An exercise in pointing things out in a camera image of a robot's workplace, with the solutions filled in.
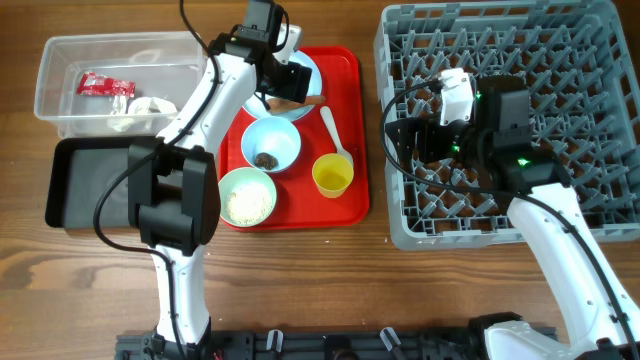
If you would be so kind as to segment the black plastic tray bin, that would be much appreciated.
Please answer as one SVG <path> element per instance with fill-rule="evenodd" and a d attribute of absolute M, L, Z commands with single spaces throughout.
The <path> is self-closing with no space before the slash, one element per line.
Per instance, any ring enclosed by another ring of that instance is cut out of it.
<path fill-rule="evenodd" d="M 53 228 L 135 227 L 144 235 L 193 234 L 189 192 L 173 175 L 189 151 L 153 136 L 67 138 L 55 149 L 45 222 Z"/>

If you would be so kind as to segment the red snack wrapper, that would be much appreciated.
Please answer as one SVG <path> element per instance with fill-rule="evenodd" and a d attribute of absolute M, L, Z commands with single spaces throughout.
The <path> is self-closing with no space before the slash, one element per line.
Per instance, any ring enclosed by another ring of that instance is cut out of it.
<path fill-rule="evenodd" d="M 95 72 L 84 73 L 76 88 L 76 94 L 81 96 L 133 97 L 135 91 L 135 82 L 119 80 Z"/>

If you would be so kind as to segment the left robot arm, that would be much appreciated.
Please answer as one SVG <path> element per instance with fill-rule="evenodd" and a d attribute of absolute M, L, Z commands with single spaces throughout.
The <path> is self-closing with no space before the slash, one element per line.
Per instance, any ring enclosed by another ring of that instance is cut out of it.
<path fill-rule="evenodd" d="M 116 340 L 118 359 L 211 359 L 211 317 L 204 296 L 204 252 L 221 202 L 215 157 L 244 103 L 255 93 L 302 103 L 312 71 L 291 61 L 302 31 L 273 1 L 251 1 L 242 23 L 203 43 L 205 73 L 177 117 L 128 149 L 127 167 L 97 201 L 92 225 L 103 232 L 103 207 L 121 183 L 128 221 L 140 232 L 137 252 L 152 257 L 160 296 L 153 331 Z"/>

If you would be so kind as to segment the white crumpled tissue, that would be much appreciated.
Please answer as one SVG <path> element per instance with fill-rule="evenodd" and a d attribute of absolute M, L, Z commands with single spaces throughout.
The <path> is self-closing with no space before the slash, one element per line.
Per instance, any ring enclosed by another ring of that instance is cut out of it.
<path fill-rule="evenodd" d="M 124 95 L 116 96 L 110 112 L 114 118 L 107 120 L 107 126 L 119 133 L 151 131 L 153 119 L 142 119 L 139 116 L 170 115 L 177 112 L 177 107 L 171 101 L 159 97 L 138 97 L 131 100 Z"/>

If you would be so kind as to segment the clear plastic bin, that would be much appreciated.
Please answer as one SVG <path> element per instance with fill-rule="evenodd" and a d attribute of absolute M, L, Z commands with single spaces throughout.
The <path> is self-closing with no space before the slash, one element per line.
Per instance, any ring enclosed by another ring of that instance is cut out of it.
<path fill-rule="evenodd" d="M 155 135 L 187 103 L 206 68 L 200 45 L 184 32 L 138 32 L 59 36 L 44 47 L 37 77 L 34 115 L 54 125 L 62 138 Z M 131 100 L 159 97 L 178 109 L 153 119 L 151 131 L 119 133 L 107 126 L 116 96 L 81 96 L 76 88 L 86 72 L 136 83 Z"/>

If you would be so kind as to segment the light blue bowl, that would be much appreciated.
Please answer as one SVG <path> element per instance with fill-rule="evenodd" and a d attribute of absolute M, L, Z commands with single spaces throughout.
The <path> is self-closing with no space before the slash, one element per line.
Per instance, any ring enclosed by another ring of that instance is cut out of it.
<path fill-rule="evenodd" d="M 271 171 L 256 167 L 255 156 L 262 152 L 275 156 L 278 167 Z M 298 129 L 282 117 L 271 116 L 253 121 L 241 138 L 241 153 L 246 162 L 267 173 L 285 171 L 297 160 L 300 152 L 301 136 Z"/>

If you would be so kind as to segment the grey dishwasher rack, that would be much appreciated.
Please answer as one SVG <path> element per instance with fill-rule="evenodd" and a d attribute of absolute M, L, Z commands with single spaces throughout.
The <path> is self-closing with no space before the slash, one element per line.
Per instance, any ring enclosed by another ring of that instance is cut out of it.
<path fill-rule="evenodd" d="M 530 91 L 536 145 L 564 164 L 599 242 L 639 236 L 639 84 L 610 1 L 495 1 L 386 7 L 373 43 L 391 118 L 440 109 L 424 81 L 448 68 L 515 75 Z M 385 169 L 391 238 L 403 250 L 518 243 L 474 171 L 450 159 Z"/>

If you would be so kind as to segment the white plastic spoon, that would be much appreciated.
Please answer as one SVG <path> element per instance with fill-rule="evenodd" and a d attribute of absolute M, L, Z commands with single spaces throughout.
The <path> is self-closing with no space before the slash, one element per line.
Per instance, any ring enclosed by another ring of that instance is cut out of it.
<path fill-rule="evenodd" d="M 328 106 L 322 106 L 320 108 L 320 115 L 334 143 L 334 146 L 336 147 L 336 153 L 346 158 L 350 162 L 351 166 L 354 166 L 353 156 L 342 145 L 331 109 Z"/>

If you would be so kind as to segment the green bowl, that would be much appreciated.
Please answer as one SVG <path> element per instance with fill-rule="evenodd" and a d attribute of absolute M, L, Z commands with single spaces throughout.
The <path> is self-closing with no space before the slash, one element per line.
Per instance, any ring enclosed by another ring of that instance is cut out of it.
<path fill-rule="evenodd" d="M 274 181 L 252 167 L 234 169 L 218 183 L 221 218 L 230 225 L 248 228 L 264 222 L 274 211 L 277 190 Z"/>

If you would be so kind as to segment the red serving tray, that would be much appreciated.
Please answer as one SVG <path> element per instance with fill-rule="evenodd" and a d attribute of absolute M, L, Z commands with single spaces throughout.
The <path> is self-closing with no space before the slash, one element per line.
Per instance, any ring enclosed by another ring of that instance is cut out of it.
<path fill-rule="evenodd" d="M 272 176 L 277 190 L 273 213 L 264 222 L 248 227 L 248 232 L 353 225 L 370 207 L 359 61 L 342 46 L 304 47 L 302 52 L 319 68 L 326 105 L 332 111 L 342 145 L 354 158 L 354 179 L 345 193 L 334 199 L 322 196 L 315 185 L 314 162 L 333 152 L 335 146 L 319 110 L 314 108 L 294 122 L 302 140 L 298 159 Z"/>

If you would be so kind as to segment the yellow plastic cup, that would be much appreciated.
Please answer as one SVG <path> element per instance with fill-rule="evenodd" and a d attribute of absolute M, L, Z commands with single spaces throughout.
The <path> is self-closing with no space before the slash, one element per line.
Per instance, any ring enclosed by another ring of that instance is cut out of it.
<path fill-rule="evenodd" d="M 338 198 L 353 181 L 354 167 L 343 155 L 325 154 L 315 161 L 312 178 L 322 196 Z"/>

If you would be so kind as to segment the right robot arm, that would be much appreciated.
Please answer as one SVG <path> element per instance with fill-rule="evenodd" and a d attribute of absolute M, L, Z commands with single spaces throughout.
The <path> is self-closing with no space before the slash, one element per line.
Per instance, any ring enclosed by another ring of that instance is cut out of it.
<path fill-rule="evenodd" d="M 483 359 L 636 359 L 639 307 L 630 299 L 594 239 L 571 178 L 558 156 L 536 147 L 529 90 L 512 75 L 472 81 L 446 70 L 413 86 L 439 91 L 433 116 L 381 119 L 388 162 L 404 176 L 414 156 L 424 163 L 452 158 L 489 182 L 510 223 L 533 252 L 561 310 L 569 341 L 562 344 L 512 313 L 469 323 L 472 354 Z"/>

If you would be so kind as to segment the brown food scrap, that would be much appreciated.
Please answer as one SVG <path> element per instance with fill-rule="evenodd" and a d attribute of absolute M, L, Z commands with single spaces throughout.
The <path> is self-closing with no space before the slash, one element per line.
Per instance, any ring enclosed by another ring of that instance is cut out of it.
<path fill-rule="evenodd" d="M 271 171 L 278 167 L 279 162 L 275 156 L 262 152 L 255 156 L 254 165 L 258 168 Z"/>

